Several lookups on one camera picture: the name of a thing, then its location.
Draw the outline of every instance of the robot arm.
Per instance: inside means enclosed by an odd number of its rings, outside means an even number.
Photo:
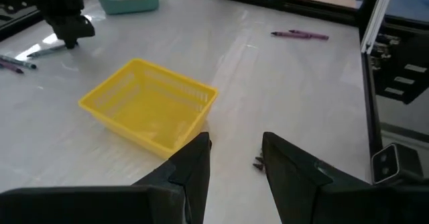
[[[95,35],[93,25],[81,15],[82,0],[0,0],[0,4],[11,14],[35,5],[57,38],[64,40],[69,49],[77,45],[78,38]]]

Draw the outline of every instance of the table surface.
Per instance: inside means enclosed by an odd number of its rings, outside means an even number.
[[[370,180],[358,30],[226,0],[160,0],[148,13],[84,14],[96,29],[80,48],[0,74],[0,191],[21,186],[128,185],[162,160],[109,130],[78,100],[131,58],[219,89],[206,128],[213,142],[206,223],[279,223],[266,177],[252,167],[272,131]],[[272,31],[327,34],[327,42]],[[45,22],[0,43],[25,60],[59,44]]]

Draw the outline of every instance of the white tabletop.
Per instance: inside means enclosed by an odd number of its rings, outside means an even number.
[[[213,142],[205,223],[279,223],[266,177],[252,167],[272,131],[370,180],[358,30],[226,0],[161,0],[157,11],[84,14],[96,36],[0,71],[0,191],[21,186],[132,184],[162,163],[111,133],[78,100],[131,58],[144,58],[219,89],[207,119]],[[327,42],[275,38],[306,30]],[[45,22],[0,43],[25,59],[59,44]]]

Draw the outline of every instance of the screw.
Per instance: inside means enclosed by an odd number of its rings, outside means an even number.
[[[381,171],[383,172],[383,174],[387,174],[389,173],[389,168],[383,168]]]
[[[253,164],[258,170],[263,171],[263,164]]]
[[[255,157],[255,159],[256,159],[259,163],[261,163],[261,164],[265,164],[265,161],[263,161],[263,158],[262,158],[262,157]]]

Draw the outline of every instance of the black metal frame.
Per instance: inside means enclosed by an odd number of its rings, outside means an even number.
[[[376,0],[364,0],[362,7],[358,10],[311,0],[286,0],[282,3],[273,3],[268,0],[232,1],[238,1],[276,9],[279,11],[297,13],[308,17],[352,25],[359,28],[359,34],[361,35],[361,38],[365,33],[369,18],[376,2]],[[11,20],[0,27],[0,40],[4,40],[5,38],[10,37],[41,20],[43,20],[42,16],[37,10],[20,17],[19,19]],[[385,22],[383,23],[380,32],[407,37],[414,34],[427,32],[428,29],[428,23],[386,15]],[[362,68],[365,87],[365,102],[367,108],[369,149],[370,155],[372,156],[381,150],[383,146],[381,143],[381,131],[377,113],[377,103],[375,100],[372,69],[369,64],[368,56],[365,54],[362,55]]]
[[[404,136],[410,139],[414,139],[420,142],[429,143],[429,135],[424,133],[419,133],[417,131],[411,130],[411,129],[405,129],[403,127],[398,127],[389,123],[380,123],[381,128],[384,131],[398,134],[400,136]]]

